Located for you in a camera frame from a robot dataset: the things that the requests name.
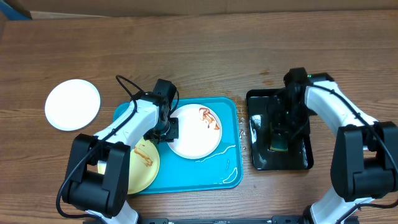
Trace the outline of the green yellow sponge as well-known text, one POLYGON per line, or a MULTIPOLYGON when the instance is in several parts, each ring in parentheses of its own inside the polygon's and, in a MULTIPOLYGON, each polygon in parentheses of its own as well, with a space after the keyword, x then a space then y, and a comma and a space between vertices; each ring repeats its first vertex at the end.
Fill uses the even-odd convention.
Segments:
POLYGON ((272 133, 271 136, 271 151, 285 152, 289 148, 289 141, 285 134, 272 133))

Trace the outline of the white plate with sauce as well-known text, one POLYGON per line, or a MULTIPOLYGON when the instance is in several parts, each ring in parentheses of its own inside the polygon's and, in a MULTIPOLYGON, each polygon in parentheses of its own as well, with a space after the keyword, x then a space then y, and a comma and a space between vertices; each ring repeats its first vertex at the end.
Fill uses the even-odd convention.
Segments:
POLYGON ((61 131, 75 131, 89 125, 97 116, 101 97, 97 88, 81 79, 57 85, 45 101, 45 117, 61 131))

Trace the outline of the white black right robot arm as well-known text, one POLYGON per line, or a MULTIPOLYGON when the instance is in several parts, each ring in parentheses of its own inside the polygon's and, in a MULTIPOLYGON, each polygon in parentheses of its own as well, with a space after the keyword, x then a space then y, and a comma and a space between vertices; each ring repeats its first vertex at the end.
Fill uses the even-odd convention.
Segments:
POLYGON ((284 85, 267 102, 270 150, 288 151, 308 136, 311 114, 336 137, 331 188, 306 208, 298 223, 346 223, 363 207, 396 207, 396 202, 373 201, 397 191, 397 126, 361 111, 327 73, 290 72, 284 85))

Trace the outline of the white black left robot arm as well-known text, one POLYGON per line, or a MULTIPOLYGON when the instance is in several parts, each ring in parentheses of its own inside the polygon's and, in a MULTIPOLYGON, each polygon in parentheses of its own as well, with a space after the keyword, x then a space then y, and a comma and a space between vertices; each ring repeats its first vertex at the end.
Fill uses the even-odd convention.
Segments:
POLYGON ((137 223, 138 213, 127 202, 130 153, 141 137, 172 142, 178 138, 173 100, 177 90, 137 94, 129 108, 99 134, 79 134, 72 142, 65 179, 55 206, 71 219, 92 218, 95 223, 137 223))

